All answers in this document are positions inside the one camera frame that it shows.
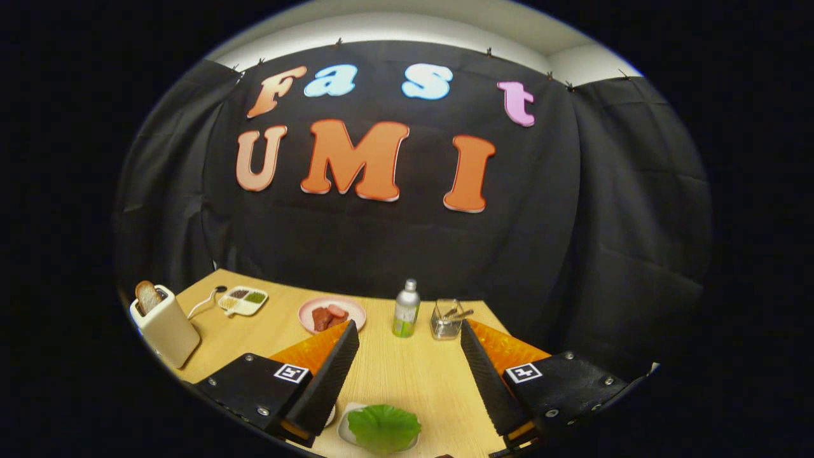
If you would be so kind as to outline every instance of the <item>spray bottle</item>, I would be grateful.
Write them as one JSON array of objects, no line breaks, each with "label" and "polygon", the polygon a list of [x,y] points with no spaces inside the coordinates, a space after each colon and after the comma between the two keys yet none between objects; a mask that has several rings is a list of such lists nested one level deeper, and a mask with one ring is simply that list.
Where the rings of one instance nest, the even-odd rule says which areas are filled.
[{"label": "spray bottle", "polygon": [[396,297],[396,313],[393,317],[393,334],[398,337],[410,337],[415,332],[415,321],[418,318],[418,306],[421,298],[416,291],[416,281],[405,282],[404,290]]}]

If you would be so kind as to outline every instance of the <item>green lettuce leaf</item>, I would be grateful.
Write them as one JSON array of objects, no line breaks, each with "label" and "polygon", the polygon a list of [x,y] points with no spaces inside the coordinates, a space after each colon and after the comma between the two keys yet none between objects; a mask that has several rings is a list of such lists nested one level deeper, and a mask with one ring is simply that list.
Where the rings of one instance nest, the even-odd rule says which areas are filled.
[{"label": "green lettuce leaf", "polygon": [[379,455],[406,449],[421,432],[415,414],[387,404],[348,413],[348,428],[357,444]]}]

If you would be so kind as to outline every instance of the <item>light blue letter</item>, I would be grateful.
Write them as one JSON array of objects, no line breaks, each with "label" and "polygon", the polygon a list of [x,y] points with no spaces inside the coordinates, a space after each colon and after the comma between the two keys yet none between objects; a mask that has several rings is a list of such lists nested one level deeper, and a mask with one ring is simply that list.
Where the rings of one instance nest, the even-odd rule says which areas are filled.
[{"label": "light blue letter", "polygon": [[356,76],[356,73],[356,66],[350,64],[323,68],[317,72],[317,79],[311,81],[305,87],[305,96],[321,97],[325,94],[333,96],[345,95],[356,87],[356,85],[353,84],[353,77]]},{"label": "light blue letter", "polygon": [[405,70],[409,81],[401,85],[401,91],[408,97],[420,97],[427,100],[442,99],[449,93],[447,81],[453,80],[449,68],[439,65],[415,64]]}]

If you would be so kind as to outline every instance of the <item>white ceiling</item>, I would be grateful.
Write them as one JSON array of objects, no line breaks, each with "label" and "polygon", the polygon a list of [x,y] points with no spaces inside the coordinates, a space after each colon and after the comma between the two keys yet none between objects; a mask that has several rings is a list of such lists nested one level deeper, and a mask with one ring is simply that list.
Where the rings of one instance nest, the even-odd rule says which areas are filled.
[{"label": "white ceiling", "polygon": [[430,15],[473,25],[549,56],[595,41],[538,10],[508,0],[312,0],[256,24],[207,56],[215,60],[256,39],[314,20],[367,12]]}]

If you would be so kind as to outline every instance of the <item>meat slice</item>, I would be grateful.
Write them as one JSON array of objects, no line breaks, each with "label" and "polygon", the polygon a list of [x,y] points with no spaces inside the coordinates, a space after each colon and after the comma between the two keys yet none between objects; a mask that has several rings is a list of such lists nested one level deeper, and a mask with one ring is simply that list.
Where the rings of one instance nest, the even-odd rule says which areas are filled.
[{"label": "meat slice", "polygon": [[328,311],[330,312],[331,315],[338,318],[344,318],[348,316],[348,312],[345,311],[343,308],[337,306],[336,304],[329,304]]},{"label": "meat slice", "polygon": [[320,332],[328,329],[328,323],[335,318],[325,307],[318,307],[311,312],[313,318],[313,330]]},{"label": "meat slice", "polygon": [[334,326],[336,326],[337,324],[344,323],[345,321],[347,321],[347,320],[348,320],[348,317],[347,317],[347,316],[343,316],[342,318],[340,318],[340,317],[338,317],[338,316],[333,316],[333,315],[332,315],[332,317],[333,317],[333,318],[331,318],[331,319],[330,319],[330,323],[328,323],[328,328],[333,328],[333,327],[334,327]]}]

